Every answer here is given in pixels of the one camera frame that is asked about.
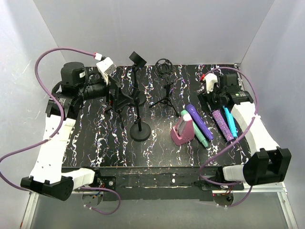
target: black round base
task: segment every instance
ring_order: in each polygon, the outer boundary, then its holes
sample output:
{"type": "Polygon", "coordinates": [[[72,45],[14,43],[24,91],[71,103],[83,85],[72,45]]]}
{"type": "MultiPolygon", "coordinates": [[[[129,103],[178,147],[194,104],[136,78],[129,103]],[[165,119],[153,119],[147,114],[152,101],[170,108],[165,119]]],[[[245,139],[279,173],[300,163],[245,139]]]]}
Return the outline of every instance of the black round base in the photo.
{"type": "Polygon", "coordinates": [[[151,135],[151,127],[145,123],[141,122],[142,131],[139,131],[138,124],[133,124],[130,128],[130,137],[137,142],[145,141],[151,135]]]}
{"type": "MultiPolygon", "coordinates": [[[[140,91],[139,100],[140,100],[139,101],[139,106],[143,106],[146,102],[146,95],[145,95],[144,91],[140,91]]],[[[129,105],[130,106],[135,106],[134,102],[131,102],[129,105]]]]}

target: wall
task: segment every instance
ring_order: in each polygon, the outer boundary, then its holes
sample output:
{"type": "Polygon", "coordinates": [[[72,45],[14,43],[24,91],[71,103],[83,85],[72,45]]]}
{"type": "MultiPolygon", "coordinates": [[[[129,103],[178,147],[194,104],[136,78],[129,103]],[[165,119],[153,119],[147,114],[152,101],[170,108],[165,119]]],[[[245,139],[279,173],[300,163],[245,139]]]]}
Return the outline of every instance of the wall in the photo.
{"type": "MultiPolygon", "coordinates": [[[[48,98],[36,82],[34,64],[47,49],[56,47],[34,2],[0,0],[0,156],[42,140],[48,98]]],[[[60,79],[65,63],[60,52],[42,61],[39,72],[46,86],[60,79]]],[[[5,159],[0,169],[13,183],[30,174],[38,148],[5,159]]],[[[0,228],[19,228],[29,193],[0,179],[0,228]]]]}
{"type": "Polygon", "coordinates": [[[58,46],[100,52],[117,65],[131,65],[133,51],[148,64],[241,62],[273,1],[34,0],[58,46]]]}
{"type": "Polygon", "coordinates": [[[304,21],[303,0],[275,0],[241,65],[255,86],[266,128],[292,153],[285,184],[299,228],[305,228],[304,21]]]}

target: purple glitter tube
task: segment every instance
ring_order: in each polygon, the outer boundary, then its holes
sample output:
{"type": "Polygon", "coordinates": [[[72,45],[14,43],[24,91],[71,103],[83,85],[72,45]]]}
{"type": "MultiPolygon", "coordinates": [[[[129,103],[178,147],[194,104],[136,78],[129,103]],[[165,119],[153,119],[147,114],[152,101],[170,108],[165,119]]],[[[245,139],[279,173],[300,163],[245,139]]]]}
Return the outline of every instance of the purple glitter tube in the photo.
{"type": "Polygon", "coordinates": [[[196,122],[197,126],[199,127],[199,129],[201,129],[201,131],[203,132],[203,134],[210,140],[212,141],[214,139],[214,136],[212,134],[212,132],[209,130],[209,128],[204,124],[204,121],[202,120],[202,118],[199,116],[196,108],[192,105],[192,104],[188,104],[186,106],[186,110],[188,113],[190,113],[192,119],[194,122],[196,122]]]}
{"type": "Polygon", "coordinates": [[[225,120],[223,116],[221,115],[219,110],[215,110],[212,112],[213,118],[215,119],[216,123],[218,124],[219,128],[221,129],[222,133],[224,134],[225,139],[227,142],[232,141],[233,135],[227,126],[227,123],[225,123],[225,120]]]}

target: mint green tube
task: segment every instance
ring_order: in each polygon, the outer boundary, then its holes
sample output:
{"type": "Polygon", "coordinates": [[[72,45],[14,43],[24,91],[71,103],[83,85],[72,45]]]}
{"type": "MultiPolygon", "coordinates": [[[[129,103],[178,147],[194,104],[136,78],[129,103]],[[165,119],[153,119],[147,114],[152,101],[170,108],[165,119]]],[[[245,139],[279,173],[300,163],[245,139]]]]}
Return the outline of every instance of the mint green tube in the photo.
{"type": "MultiPolygon", "coordinates": [[[[180,112],[181,116],[188,114],[188,112],[186,110],[183,110],[180,112]]],[[[196,125],[196,123],[193,121],[193,127],[194,127],[194,131],[195,131],[195,135],[198,138],[198,140],[202,143],[202,145],[207,148],[209,146],[208,142],[206,141],[204,135],[201,133],[201,131],[199,130],[198,126],[196,125]]]]}

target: marble pattern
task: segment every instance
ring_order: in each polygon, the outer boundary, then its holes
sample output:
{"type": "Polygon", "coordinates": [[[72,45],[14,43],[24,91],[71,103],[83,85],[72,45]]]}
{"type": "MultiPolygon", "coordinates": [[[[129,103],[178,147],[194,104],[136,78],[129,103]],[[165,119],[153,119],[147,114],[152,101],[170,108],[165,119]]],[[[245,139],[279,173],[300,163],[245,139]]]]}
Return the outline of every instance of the marble pattern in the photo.
{"type": "MultiPolygon", "coordinates": [[[[145,66],[138,71],[139,88],[145,92],[147,102],[140,107],[141,118],[148,123],[152,134],[147,141],[135,142],[129,136],[129,129],[134,123],[136,113],[134,107],[125,107],[122,112],[124,129],[120,125],[118,115],[110,111],[104,113],[107,105],[103,99],[84,102],[76,125],[73,128],[70,142],[63,159],[64,167],[191,167],[199,166],[214,156],[229,143],[226,142],[221,130],[213,120],[209,110],[202,111],[197,94],[204,90],[199,82],[203,73],[218,67],[218,65],[175,65],[170,79],[172,85],[172,103],[178,111],[192,103],[214,135],[206,149],[195,138],[182,146],[176,146],[170,137],[170,129],[178,118],[172,108],[158,104],[153,108],[148,106],[165,96],[165,80],[154,74],[153,66],[145,66]]],[[[215,74],[227,71],[218,70],[215,74]]],[[[132,87],[132,72],[130,66],[116,69],[113,77],[122,84],[125,93],[132,87]]],[[[211,166],[234,165],[245,163],[250,156],[245,139],[211,162],[211,166]]]]}

